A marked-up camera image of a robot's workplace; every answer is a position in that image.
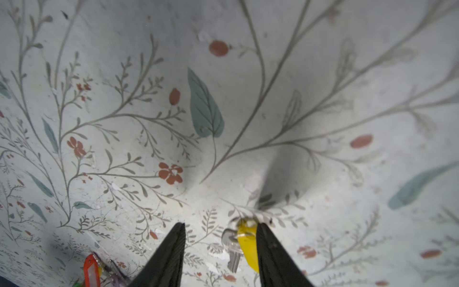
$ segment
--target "key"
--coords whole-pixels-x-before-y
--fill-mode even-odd
[[[223,247],[229,253],[229,262],[228,262],[228,269],[236,273],[237,266],[239,265],[239,261],[241,259],[241,255],[243,255],[241,246],[236,238],[236,231],[231,229],[225,229],[222,234],[222,244]]]

